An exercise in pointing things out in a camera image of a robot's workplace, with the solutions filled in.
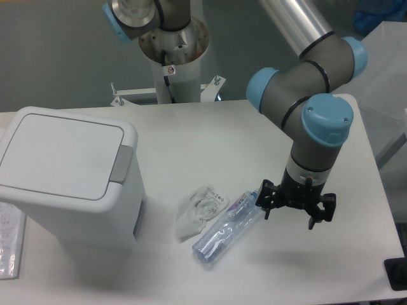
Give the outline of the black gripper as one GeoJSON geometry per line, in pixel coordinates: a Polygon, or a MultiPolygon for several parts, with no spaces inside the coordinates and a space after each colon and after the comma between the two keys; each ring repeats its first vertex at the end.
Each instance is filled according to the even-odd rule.
{"type": "Polygon", "coordinates": [[[308,228],[313,229],[316,223],[331,222],[336,209],[336,194],[322,194],[324,185],[324,182],[318,184],[311,174],[295,180],[285,169],[279,186],[267,179],[262,181],[255,205],[264,211],[265,220],[274,208],[287,206],[305,210],[310,216],[308,228]]]}

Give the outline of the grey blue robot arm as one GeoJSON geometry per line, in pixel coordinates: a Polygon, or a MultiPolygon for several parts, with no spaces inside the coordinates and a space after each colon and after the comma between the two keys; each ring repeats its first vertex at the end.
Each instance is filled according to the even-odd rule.
{"type": "MultiPolygon", "coordinates": [[[[363,44],[338,37],[311,1],[263,1],[299,63],[286,72],[259,70],[247,85],[248,101],[293,141],[282,182],[264,180],[257,206],[306,211],[309,227],[332,220],[335,194],[322,189],[354,118],[333,90],[364,70],[363,44]]],[[[117,38],[138,40],[155,69],[161,104],[201,101],[198,60],[209,44],[207,29],[192,17],[189,1],[108,1],[103,12],[117,38]]]]}

